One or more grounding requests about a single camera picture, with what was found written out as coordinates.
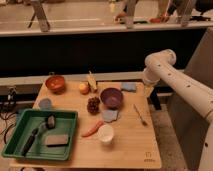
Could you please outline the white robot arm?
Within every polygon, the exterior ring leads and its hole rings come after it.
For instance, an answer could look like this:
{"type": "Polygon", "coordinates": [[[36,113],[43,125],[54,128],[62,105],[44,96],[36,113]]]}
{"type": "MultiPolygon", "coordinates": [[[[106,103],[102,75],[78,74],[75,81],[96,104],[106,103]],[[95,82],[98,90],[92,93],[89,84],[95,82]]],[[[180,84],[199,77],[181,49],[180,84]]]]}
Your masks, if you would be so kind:
{"type": "Polygon", "coordinates": [[[175,69],[175,62],[170,49],[148,55],[142,80],[152,86],[162,80],[174,90],[169,114],[188,169],[213,171],[213,88],[175,69]]]}

